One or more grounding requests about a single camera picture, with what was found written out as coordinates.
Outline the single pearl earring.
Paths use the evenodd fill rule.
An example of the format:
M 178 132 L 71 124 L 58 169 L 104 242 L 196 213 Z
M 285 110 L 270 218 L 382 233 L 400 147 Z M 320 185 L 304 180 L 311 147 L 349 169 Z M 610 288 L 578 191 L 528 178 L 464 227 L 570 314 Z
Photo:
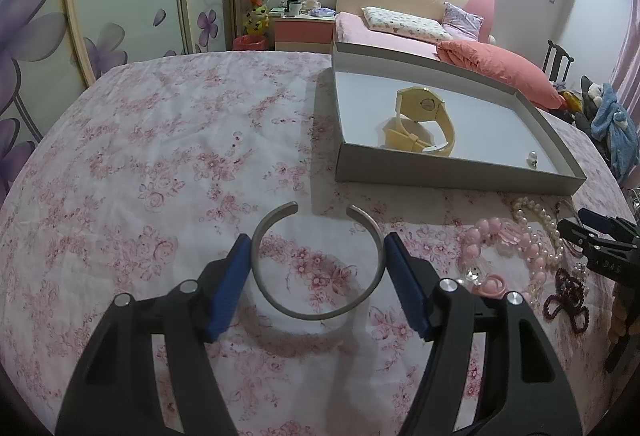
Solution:
M 536 169 L 536 167 L 538 167 L 538 155 L 536 154 L 536 152 L 534 151 L 529 152 L 529 154 L 527 155 L 526 161 L 529 167 Z

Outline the yellow wrist watch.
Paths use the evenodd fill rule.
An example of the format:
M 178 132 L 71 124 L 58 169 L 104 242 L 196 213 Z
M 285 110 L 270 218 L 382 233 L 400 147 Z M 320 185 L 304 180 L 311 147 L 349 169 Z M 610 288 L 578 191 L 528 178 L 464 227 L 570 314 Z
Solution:
M 435 123 L 444 140 L 436 143 L 426 130 Z M 449 157 L 457 141 L 456 130 L 445 102 L 424 86 L 411 86 L 396 93 L 395 115 L 384 127 L 385 146 L 389 149 Z

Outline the silver cuff bangle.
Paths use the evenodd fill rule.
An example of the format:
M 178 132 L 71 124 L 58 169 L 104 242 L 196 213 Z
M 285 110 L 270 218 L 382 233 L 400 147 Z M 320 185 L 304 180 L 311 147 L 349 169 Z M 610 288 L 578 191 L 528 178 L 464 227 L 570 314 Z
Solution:
M 262 278 L 262 270 L 259 267 L 260 245 L 262 244 L 262 239 L 264 239 L 267 231 L 270 230 L 273 225 L 276 225 L 277 222 L 280 222 L 282 221 L 282 219 L 286 219 L 289 216 L 295 215 L 297 212 L 298 203 L 295 201 L 291 201 L 289 203 L 281 205 L 279 208 L 270 211 L 257 225 L 254 231 L 252 244 L 250 245 L 250 265 L 252 265 L 252 271 L 256 286 L 259 289 L 260 293 L 262 293 L 262 296 L 265 297 L 265 300 L 272 307 L 276 308 L 277 311 L 281 314 L 290 318 L 304 321 L 324 321 L 335 317 L 340 317 L 341 315 L 345 315 L 358 307 L 361 303 L 363 303 L 370 297 L 370 295 L 380 284 L 385 274 L 386 256 L 384 253 L 384 240 L 382 231 L 380 230 L 380 227 L 378 227 L 378 223 L 375 222 L 374 219 L 372 219 L 372 216 L 370 214 L 368 214 L 366 211 L 363 211 L 363 209 L 356 207 L 356 205 L 349 205 L 346 208 L 346 215 L 353 219 L 360 226 L 362 226 L 365 230 L 367 230 L 367 232 L 372 237 L 376 248 L 376 254 L 378 255 L 378 259 L 376 260 L 375 264 L 375 274 L 373 275 L 370 286 L 368 286 L 367 289 L 364 289 L 350 303 L 340 308 L 334 309 L 334 311 L 315 314 L 299 313 L 292 311 L 291 308 L 286 308 L 284 305 L 277 301 L 274 295 L 272 295 L 268 291 L 264 282 L 264 278 Z M 338 277 L 343 280 L 342 271 L 340 268 L 337 268 L 335 265 L 333 265 L 332 271 L 329 271 L 329 260 L 324 256 L 316 257 L 305 253 L 304 256 L 300 256 L 297 258 L 302 260 L 302 269 L 299 271 L 299 274 L 301 274 L 302 276 L 306 276 L 309 279 L 310 283 L 315 282 L 317 279 L 319 279 L 325 285 L 334 285 L 334 277 Z

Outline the pearl cluster brooch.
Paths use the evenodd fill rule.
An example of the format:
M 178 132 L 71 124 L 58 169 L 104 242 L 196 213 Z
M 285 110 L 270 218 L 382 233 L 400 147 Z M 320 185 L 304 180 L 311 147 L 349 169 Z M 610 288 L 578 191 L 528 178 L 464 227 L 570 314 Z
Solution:
M 570 264 L 570 274 L 577 279 L 582 285 L 588 280 L 588 268 L 584 262 L 575 262 Z

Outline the blue plush blanket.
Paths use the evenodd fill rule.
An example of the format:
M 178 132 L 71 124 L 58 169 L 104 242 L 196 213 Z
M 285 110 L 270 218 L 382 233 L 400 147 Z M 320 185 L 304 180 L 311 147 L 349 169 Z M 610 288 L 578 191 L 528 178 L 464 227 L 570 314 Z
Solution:
M 574 115 L 576 126 L 590 137 L 617 183 L 623 186 L 639 165 L 637 126 L 618 102 L 611 84 L 597 84 L 583 76 L 580 87 L 582 110 Z

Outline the pink curtain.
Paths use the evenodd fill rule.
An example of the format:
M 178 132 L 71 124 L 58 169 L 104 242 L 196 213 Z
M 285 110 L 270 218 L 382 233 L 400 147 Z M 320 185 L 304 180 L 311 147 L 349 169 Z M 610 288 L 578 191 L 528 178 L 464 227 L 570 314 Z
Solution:
M 634 113 L 639 107 L 639 0 L 632 0 L 628 29 L 611 84 L 620 104 Z

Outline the dark wooden chair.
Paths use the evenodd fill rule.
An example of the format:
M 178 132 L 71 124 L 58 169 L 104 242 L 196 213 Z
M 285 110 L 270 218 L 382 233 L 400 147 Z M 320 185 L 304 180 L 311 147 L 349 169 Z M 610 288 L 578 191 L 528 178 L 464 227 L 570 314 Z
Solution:
M 547 45 L 548 48 L 546 56 L 544 56 L 542 71 L 547 74 L 550 82 L 565 83 L 568 71 L 570 71 L 570 66 L 572 66 L 575 59 L 573 56 L 570 56 L 561 45 L 551 40 L 547 41 Z

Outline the salmon folded duvet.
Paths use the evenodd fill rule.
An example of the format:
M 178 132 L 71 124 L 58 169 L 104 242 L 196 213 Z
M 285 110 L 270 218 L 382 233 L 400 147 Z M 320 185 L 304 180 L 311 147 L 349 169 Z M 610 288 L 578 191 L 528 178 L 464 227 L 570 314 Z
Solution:
M 564 98 L 548 80 L 544 71 L 525 57 L 477 41 L 449 40 L 436 45 L 436 55 L 448 63 L 519 90 L 533 104 L 544 110 L 565 106 Z

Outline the floral pink bedsheet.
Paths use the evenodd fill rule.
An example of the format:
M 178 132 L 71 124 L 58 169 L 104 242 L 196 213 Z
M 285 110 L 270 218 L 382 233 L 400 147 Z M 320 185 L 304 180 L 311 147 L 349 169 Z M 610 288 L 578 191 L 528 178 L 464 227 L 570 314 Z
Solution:
M 480 219 L 588 208 L 629 217 L 590 139 L 541 112 L 585 183 L 570 196 L 339 182 L 332 55 L 227 52 L 113 69 L 62 115 L 1 209 L 1 362 L 47 432 L 100 317 L 118 293 L 162 295 L 220 259 L 279 205 L 298 212 L 265 235 L 262 278 L 278 302 L 315 314 L 370 286 L 376 253 L 353 204 L 439 274 L 460 276 Z M 299 274 L 305 253 L 342 271 Z M 207 354 L 244 435 L 393 435 L 430 348 L 390 280 L 344 316 L 285 316 L 247 283 Z

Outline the grey cardboard tray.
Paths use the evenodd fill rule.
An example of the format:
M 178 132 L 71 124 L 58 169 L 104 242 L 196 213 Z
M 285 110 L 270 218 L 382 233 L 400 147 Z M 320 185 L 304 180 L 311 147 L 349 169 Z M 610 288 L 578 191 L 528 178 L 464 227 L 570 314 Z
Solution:
M 586 175 L 562 138 L 518 90 L 437 60 L 337 43 L 332 53 L 339 182 L 570 196 Z M 446 105 L 457 141 L 449 157 L 385 146 L 398 90 L 424 86 Z M 527 164 L 529 152 L 538 167 Z

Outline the lilac small pillow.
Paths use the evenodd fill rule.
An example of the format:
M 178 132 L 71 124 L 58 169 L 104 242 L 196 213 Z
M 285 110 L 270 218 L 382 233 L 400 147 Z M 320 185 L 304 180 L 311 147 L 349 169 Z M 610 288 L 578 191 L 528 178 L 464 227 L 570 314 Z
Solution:
M 442 28 L 454 39 L 478 41 L 483 25 L 484 18 L 482 16 L 469 13 L 452 3 L 444 3 Z

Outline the floral white pillow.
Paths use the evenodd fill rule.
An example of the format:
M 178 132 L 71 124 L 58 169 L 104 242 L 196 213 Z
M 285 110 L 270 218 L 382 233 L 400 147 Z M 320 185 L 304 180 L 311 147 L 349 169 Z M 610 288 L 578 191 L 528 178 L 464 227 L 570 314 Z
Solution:
M 449 41 L 452 35 L 434 19 L 366 6 L 361 9 L 368 28 L 376 32 L 437 44 Z

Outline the pink bedside table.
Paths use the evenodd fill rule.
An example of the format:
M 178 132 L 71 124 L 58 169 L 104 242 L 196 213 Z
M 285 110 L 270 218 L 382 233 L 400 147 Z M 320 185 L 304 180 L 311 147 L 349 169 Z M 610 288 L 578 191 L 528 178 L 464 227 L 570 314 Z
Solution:
M 335 33 L 334 17 L 278 17 L 271 21 L 276 51 L 328 54 Z

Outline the sliding glass wardrobe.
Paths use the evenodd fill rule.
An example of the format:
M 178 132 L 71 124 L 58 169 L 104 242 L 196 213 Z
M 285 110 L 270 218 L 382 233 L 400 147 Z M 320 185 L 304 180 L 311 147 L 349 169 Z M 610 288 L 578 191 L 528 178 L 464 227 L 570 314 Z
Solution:
M 112 68 L 228 48 L 229 0 L 1 0 L 1 186 Z

